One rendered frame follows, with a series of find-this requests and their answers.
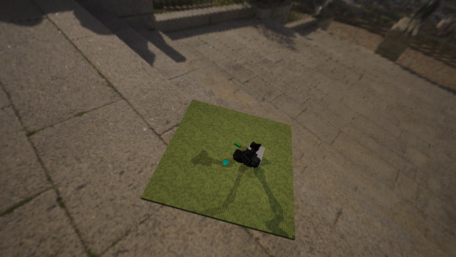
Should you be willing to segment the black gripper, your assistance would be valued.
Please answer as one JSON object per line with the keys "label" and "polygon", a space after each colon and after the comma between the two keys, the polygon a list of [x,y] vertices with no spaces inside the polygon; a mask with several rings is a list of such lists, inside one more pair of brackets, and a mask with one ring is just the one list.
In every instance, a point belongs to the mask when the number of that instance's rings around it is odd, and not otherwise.
{"label": "black gripper", "polygon": [[260,146],[261,144],[252,142],[250,144],[251,150],[247,148],[245,151],[240,153],[240,160],[243,162],[244,165],[247,165],[251,161],[252,156],[259,150]]}

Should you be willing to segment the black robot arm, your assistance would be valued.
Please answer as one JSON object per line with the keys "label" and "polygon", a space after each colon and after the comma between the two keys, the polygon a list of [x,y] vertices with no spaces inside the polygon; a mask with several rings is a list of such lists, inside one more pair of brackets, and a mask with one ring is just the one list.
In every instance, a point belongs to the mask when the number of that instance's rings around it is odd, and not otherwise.
{"label": "black robot arm", "polygon": [[[238,149],[233,154],[233,159],[235,161],[237,161],[238,163],[242,163],[242,161],[240,160],[240,153],[242,153],[242,151]],[[257,154],[255,153],[252,156],[251,161],[247,164],[247,166],[256,168],[256,167],[258,167],[260,162],[261,162],[260,158],[258,158]]]}

